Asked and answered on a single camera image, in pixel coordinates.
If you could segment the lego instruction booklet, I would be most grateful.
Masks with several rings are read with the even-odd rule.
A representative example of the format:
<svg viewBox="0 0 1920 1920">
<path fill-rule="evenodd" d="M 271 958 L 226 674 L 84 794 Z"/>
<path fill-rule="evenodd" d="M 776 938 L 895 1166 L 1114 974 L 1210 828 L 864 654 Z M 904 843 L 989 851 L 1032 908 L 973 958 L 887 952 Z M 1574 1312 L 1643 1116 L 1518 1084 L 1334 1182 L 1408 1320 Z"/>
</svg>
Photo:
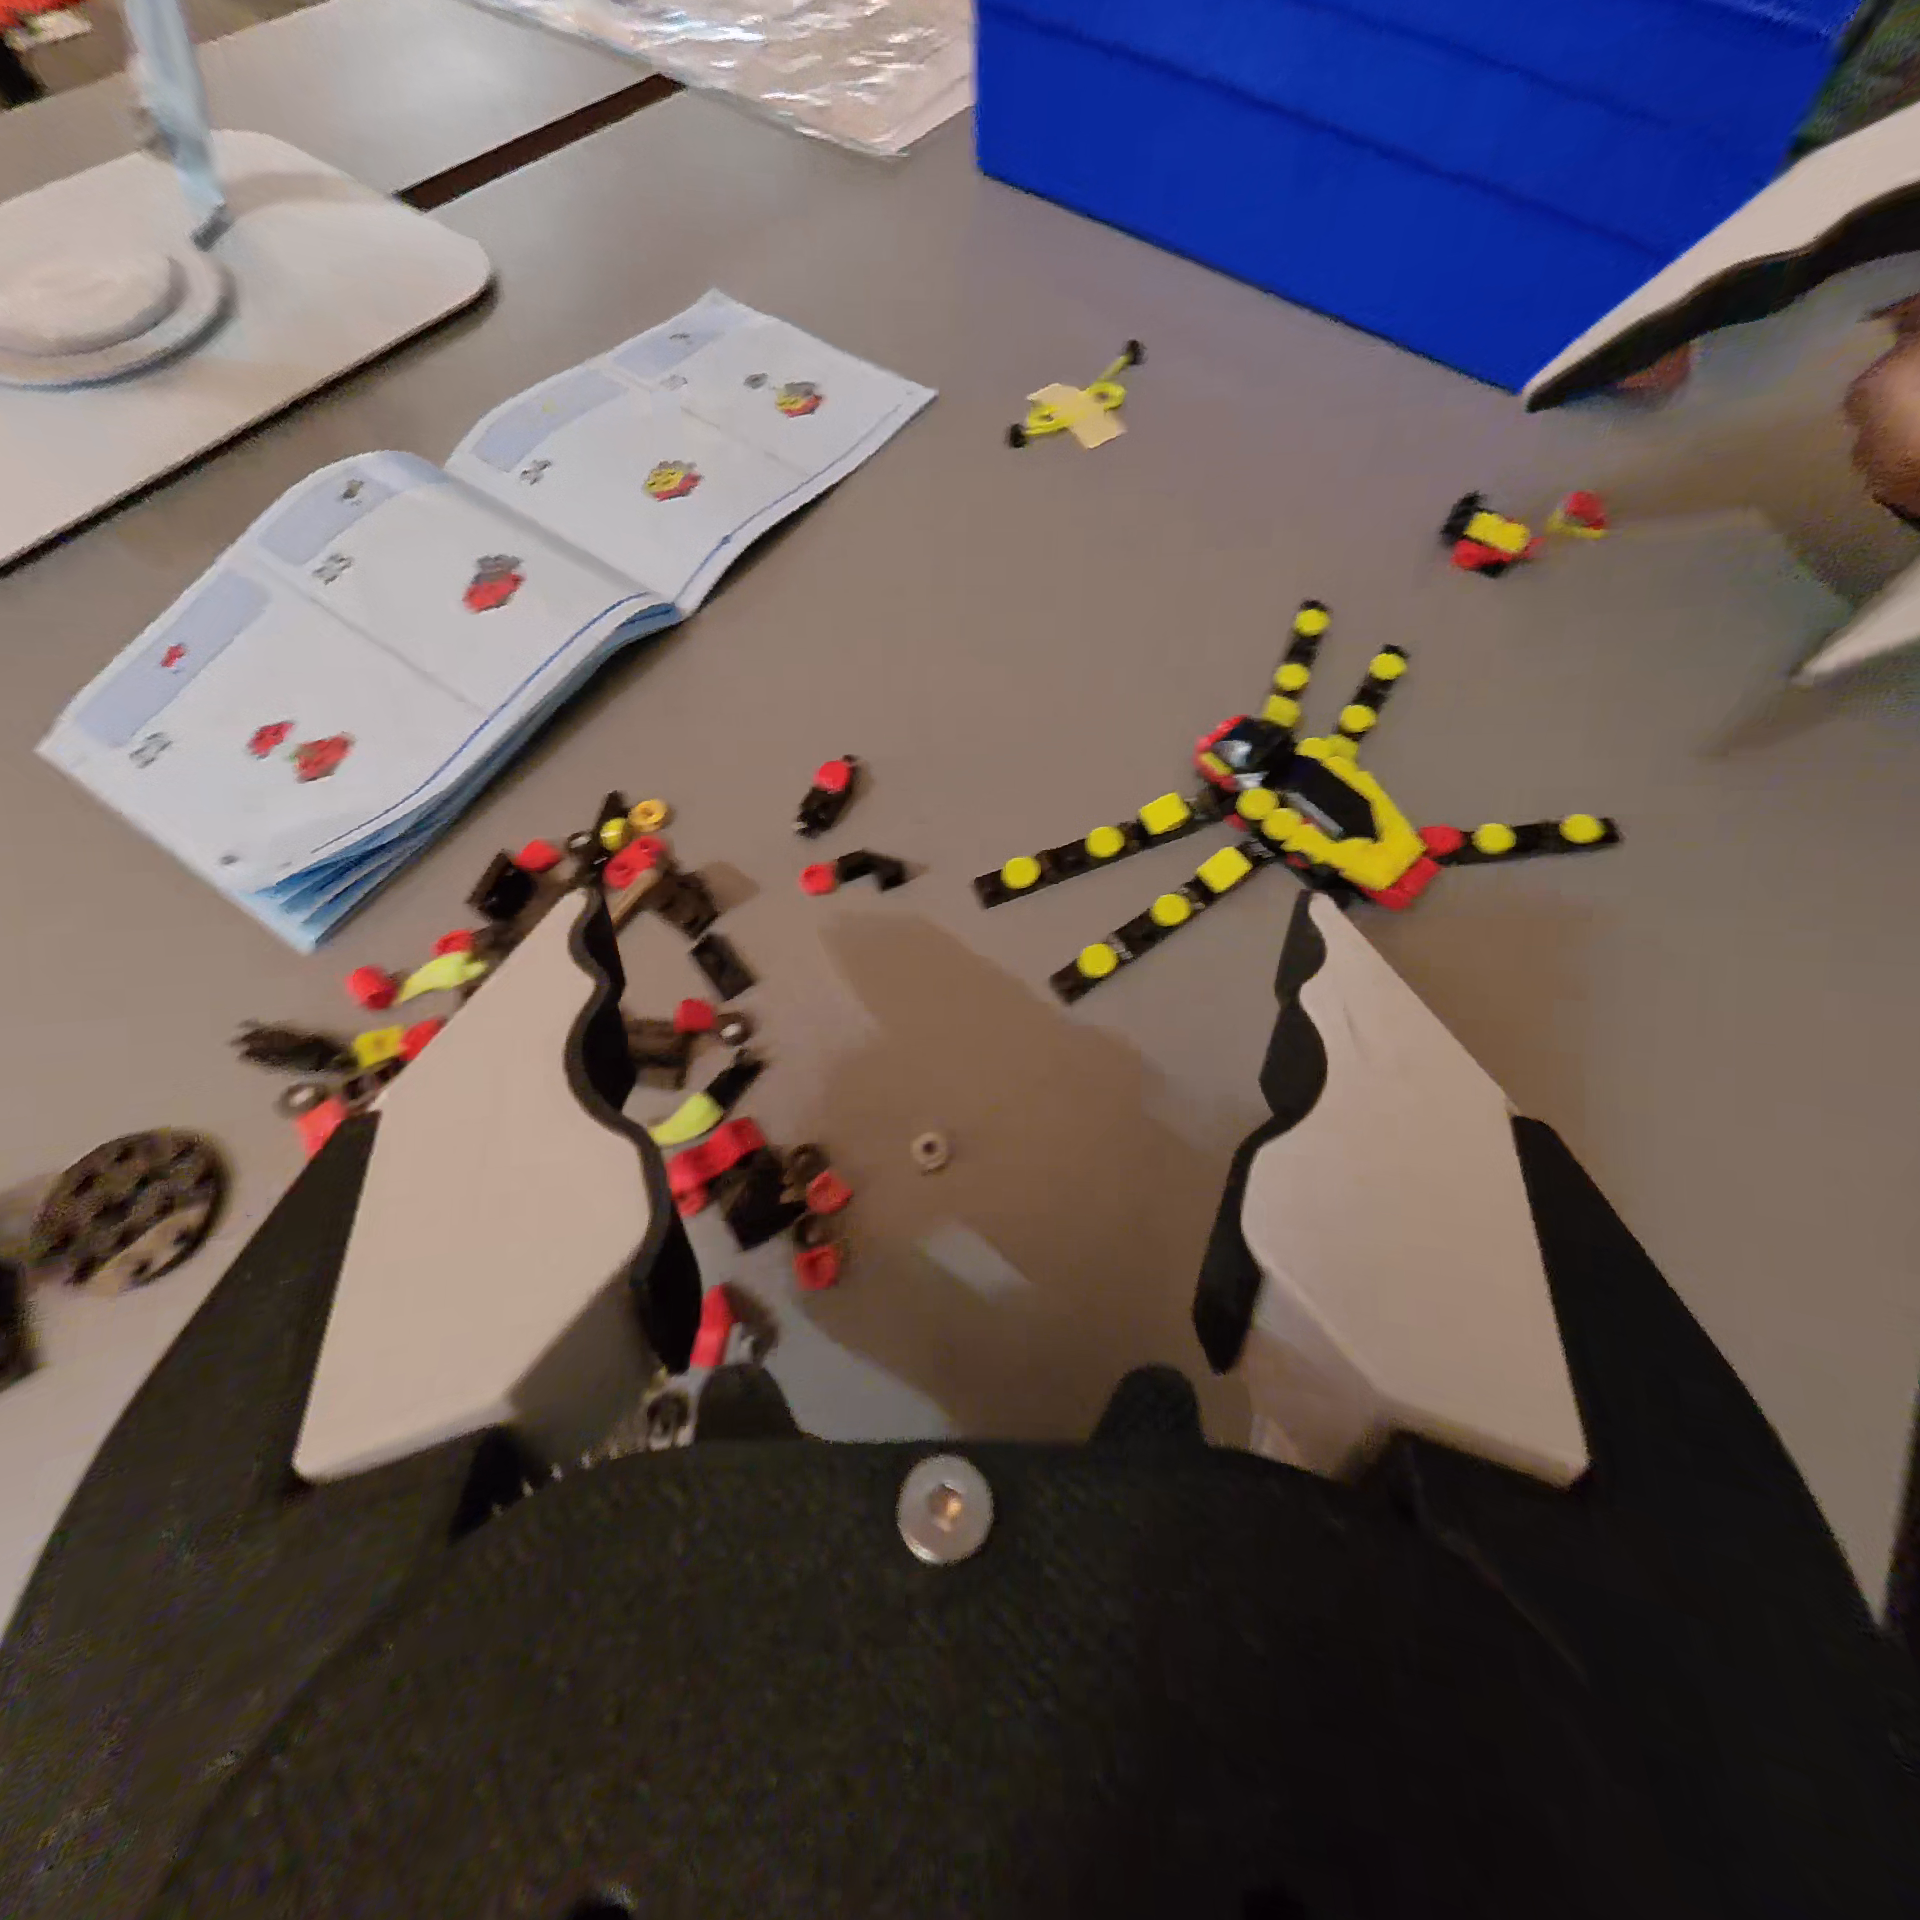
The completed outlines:
<svg viewBox="0 0 1920 1920">
<path fill-rule="evenodd" d="M 280 494 L 37 754 L 314 952 L 594 674 L 936 399 L 732 294 Z"/>
</svg>

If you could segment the pile of lego pieces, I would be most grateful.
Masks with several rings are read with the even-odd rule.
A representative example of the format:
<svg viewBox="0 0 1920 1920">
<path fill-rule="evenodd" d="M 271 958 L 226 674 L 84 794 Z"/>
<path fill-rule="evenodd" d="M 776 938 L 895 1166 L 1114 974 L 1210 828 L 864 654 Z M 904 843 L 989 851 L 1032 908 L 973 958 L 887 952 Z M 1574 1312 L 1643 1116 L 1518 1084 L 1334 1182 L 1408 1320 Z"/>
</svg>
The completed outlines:
<svg viewBox="0 0 1920 1920">
<path fill-rule="evenodd" d="M 493 952 L 493 966 L 484 974 L 482 988 L 491 982 L 518 939 L 540 923 L 543 911 L 556 900 L 581 890 L 596 890 L 603 895 L 614 938 L 642 906 L 670 906 L 675 893 L 687 895 L 698 906 L 709 902 L 691 876 L 675 871 L 670 852 L 655 838 L 631 836 L 606 813 L 599 823 L 599 834 L 575 834 L 565 855 L 541 858 L 527 848 L 524 855 L 501 858 L 484 876 L 474 895 L 474 908 L 484 911 L 490 923 L 502 928 L 509 939 L 504 951 Z M 640 1031 L 624 1013 L 622 1019 L 629 1032 L 632 1068 L 655 1064 L 660 1054 L 648 1046 L 635 1046 Z M 421 1061 L 428 1045 L 442 1032 L 446 1032 L 446 1026 L 422 1031 L 422 1046 L 413 1054 L 413 1061 L 403 1064 L 384 1091 L 374 1092 L 370 1116 L 352 1122 L 364 1131 L 368 1154 L 378 1102 L 392 1088 L 405 1068 Z M 680 1226 L 686 1216 L 699 1213 L 707 1207 L 730 1210 L 732 1234 L 742 1248 L 776 1238 L 810 1216 L 827 1216 L 847 1200 L 846 1184 L 836 1179 L 829 1160 L 818 1150 L 810 1148 L 800 1152 L 797 1160 L 786 1164 L 771 1148 L 759 1124 L 739 1110 L 741 1100 L 750 1092 L 759 1074 L 762 1059 L 741 1046 L 719 1074 L 704 1088 L 686 1095 L 670 1116 L 654 1124 L 642 1124 L 648 1139 L 663 1150 L 664 1174 L 679 1207 Z M 368 1157 L 362 1172 L 350 1179 L 348 1226 L 332 1294 L 338 1284 L 352 1211 L 366 1171 Z M 675 1376 L 711 1371 L 730 1350 L 736 1320 L 734 1309 L 725 1303 L 709 1304 L 707 1294 L 709 1288 L 704 1286 L 704 1312 L 687 1367 Z"/>
</svg>

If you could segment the person's right hand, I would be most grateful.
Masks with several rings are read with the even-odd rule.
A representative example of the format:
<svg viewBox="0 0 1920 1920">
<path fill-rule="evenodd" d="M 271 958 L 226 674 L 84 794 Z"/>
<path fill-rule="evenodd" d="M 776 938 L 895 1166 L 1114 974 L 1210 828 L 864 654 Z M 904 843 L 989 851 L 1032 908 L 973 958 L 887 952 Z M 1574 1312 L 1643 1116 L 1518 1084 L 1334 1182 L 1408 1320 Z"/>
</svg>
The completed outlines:
<svg viewBox="0 0 1920 1920">
<path fill-rule="evenodd" d="M 1843 399 L 1853 434 L 1852 462 L 1867 495 L 1917 528 L 1917 294 L 1876 314 L 1886 349 L 1862 367 Z"/>
</svg>

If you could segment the white document stand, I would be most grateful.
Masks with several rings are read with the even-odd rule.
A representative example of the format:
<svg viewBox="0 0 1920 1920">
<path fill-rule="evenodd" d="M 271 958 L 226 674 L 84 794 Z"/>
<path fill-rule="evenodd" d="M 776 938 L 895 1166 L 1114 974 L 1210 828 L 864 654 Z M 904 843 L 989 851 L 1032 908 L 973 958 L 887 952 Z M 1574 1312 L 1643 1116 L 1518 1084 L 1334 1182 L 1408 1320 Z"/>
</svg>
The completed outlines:
<svg viewBox="0 0 1920 1920">
<path fill-rule="evenodd" d="M 179 5 L 123 5 L 130 155 L 2 206 L 2 563 L 238 442 L 491 286 L 490 256 L 208 119 Z"/>
</svg>

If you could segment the black round lego plate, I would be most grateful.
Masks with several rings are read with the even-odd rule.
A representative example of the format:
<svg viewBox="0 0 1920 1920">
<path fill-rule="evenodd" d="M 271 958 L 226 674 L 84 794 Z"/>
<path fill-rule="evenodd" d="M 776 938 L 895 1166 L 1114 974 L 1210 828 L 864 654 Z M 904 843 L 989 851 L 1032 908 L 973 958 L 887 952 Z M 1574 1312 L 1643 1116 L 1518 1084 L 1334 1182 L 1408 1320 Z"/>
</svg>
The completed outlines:
<svg viewBox="0 0 1920 1920">
<path fill-rule="evenodd" d="M 99 1295 L 141 1288 L 194 1258 L 229 1192 L 220 1148 L 154 1128 L 90 1150 L 37 1202 L 22 1264 L 37 1283 Z"/>
</svg>

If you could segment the clear plastic document sleeve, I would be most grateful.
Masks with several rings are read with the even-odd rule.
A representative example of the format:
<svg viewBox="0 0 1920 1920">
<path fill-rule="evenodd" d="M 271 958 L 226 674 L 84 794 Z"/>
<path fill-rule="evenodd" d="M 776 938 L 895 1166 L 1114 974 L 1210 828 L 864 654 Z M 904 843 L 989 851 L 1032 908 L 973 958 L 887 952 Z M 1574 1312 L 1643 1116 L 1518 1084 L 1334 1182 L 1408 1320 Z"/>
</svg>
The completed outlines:
<svg viewBox="0 0 1920 1920">
<path fill-rule="evenodd" d="M 759 119 L 900 157 L 968 112 L 972 2 L 484 2 Z"/>
</svg>

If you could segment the blue plastic bin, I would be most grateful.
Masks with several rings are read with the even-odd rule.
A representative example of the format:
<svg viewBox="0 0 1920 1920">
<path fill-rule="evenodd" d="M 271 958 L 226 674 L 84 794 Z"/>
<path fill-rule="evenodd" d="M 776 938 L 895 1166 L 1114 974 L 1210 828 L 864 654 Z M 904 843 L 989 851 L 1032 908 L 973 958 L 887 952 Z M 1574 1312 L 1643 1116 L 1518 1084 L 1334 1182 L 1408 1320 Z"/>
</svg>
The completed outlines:
<svg viewBox="0 0 1920 1920">
<path fill-rule="evenodd" d="M 975 163 L 1512 392 L 1775 176 L 1861 11 L 986 2 Z"/>
</svg>

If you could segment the black yellow red lego assembly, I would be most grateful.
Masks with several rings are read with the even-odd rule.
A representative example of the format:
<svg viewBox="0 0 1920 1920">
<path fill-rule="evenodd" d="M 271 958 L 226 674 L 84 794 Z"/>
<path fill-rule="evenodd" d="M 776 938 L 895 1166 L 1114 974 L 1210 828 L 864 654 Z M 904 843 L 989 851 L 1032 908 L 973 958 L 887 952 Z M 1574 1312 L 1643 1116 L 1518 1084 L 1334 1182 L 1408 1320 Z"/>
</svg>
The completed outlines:
<svg viewBox="0 0 1920 1920">
<path fill-rule="evenodd" d="M 1487 580 L 1536 559 L 1542 549 L 1541 534 L 1498 512 L 1480 492 L 1470 492 L 1451 504 L 1437 540 L 1453 568 Z"/>
</svg>

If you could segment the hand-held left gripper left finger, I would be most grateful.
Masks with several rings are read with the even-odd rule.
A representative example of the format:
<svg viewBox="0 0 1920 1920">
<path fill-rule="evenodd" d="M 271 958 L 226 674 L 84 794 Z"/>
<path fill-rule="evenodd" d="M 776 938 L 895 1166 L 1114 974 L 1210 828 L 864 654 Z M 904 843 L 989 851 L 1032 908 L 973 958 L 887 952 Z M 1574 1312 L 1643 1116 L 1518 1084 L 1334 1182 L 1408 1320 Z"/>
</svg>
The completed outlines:
<svg viewBox="0 0 1920 1920">
<path fill-rule="evenodd" d="M 687 1367 L 704 1277 L 627 1116 L 622 989 L 603 895 L 571 891 L 374 1104 L 301 1482 L 491 1434 L 570 1472 Z"/>
</svg>

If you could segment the yellow black lego spider model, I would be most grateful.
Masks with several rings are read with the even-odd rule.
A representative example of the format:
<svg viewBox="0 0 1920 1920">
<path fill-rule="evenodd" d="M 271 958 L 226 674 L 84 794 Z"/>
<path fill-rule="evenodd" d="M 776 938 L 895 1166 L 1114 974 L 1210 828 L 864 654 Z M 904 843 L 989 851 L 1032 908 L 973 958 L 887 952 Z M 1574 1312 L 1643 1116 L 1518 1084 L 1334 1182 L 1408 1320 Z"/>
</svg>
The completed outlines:
<svg viewBox="0 0 1920 1920">
<path fill-rule="evenodd" d="M 1191 877 L 1053 970 L 1046 984 L 1061 1003 L 1090 996 L 1261 874 L 1290 874 L 1339 908 L 1360 902 L 1398 911 L 1453 868 L 1578 858 L 1620 843 L 1618 821 L 1591 812 L 1467 829 L 1413 823 L 1360 759 L 1408 672 L 1408 654 L 1398 644 L 1381 647 L 1332 730 L 1308 734 L 1306 692 L 1327 630 L 1326 603 L 1308 598 L 1295 607 L 1261 709 L 1236 714 L 1195 740 L 1191 764 L 1199 786 L 1191 796 L 1170 791 L 1119 823 L 1098 826 L 1055 848 L 1010 855 L 972 877 L 973 900 L 994 910 L 1211 828 L 1231 831 Z"/>
</svg>

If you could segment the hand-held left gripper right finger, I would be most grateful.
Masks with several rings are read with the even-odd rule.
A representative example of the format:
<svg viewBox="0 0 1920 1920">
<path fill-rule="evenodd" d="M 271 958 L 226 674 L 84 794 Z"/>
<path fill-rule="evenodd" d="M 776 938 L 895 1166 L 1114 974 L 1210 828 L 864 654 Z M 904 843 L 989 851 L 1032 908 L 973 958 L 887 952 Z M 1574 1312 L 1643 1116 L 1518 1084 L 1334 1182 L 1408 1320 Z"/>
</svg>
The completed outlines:
<svg viewBox="0 0 1920 1920">
<path fill-rule="evenodd" d="M 1351 1479 L 1415 1435 L 1567 1488 L 1591 1446 L 1512 1104 L 1320 895 L 1292 908 L 1276 999 L 1191 1303 L 1245 1446 Z"/>
</svg>

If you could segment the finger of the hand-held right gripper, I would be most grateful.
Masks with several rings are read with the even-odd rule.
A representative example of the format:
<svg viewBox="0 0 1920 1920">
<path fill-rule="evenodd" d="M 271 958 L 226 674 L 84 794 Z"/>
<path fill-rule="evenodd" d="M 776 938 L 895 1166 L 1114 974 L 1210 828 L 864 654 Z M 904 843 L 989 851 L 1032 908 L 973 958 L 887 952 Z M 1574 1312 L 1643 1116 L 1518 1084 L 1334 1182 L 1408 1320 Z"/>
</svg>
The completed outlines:
<svg viewBox="0 0 1920 1920">
<path fill-rule="evenodd" d="M 1606 392 L 1821 283 L 1917 251 L 1917 107 L 1795 163 L 1687 253 L 1580 333 L 1523 389 L 1530 413 Z"/>
<path fill-rule="evenodd" d="M 1906 565 L 1871 598 L 1861 603 L 1836 634 L 1791 670 L 1797 687 L 1832 680 L 1847 672 L 1917 644 L 1917 559 Z"/>
</svg>

